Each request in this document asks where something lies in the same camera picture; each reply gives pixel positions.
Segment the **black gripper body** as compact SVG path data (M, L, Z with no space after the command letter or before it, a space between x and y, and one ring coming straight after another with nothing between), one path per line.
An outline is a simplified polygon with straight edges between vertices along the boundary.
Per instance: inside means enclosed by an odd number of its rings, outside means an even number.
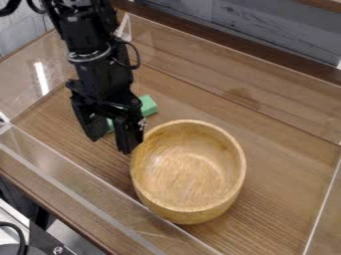
M140 64L131 64L128 52L71 53L68 60L77 73L77 79L65 84L72 93L71 98L93 105L107 122L119 117L143 119L143 103L132 93L134 70Z

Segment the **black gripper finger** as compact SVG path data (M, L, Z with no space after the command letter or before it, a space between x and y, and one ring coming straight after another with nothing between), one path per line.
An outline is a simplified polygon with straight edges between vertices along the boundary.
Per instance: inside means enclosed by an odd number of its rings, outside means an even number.
M130 154L144 140L146 120L119 117L113 120L118 150Z
M101 116L93 105L83 100L71 98L72 109L81 129L91 141L99 140L109 130L107 118Z

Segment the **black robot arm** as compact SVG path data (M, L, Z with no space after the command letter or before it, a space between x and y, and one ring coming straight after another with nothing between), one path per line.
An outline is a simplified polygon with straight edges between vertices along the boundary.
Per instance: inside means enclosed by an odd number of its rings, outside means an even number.
M92 141L112 131L118 150L128 154L144 138L143 103L132 92L142 62L130 59L135 45L116 35L118 11L108 0L41 2L77 74L65 87L79 124Z

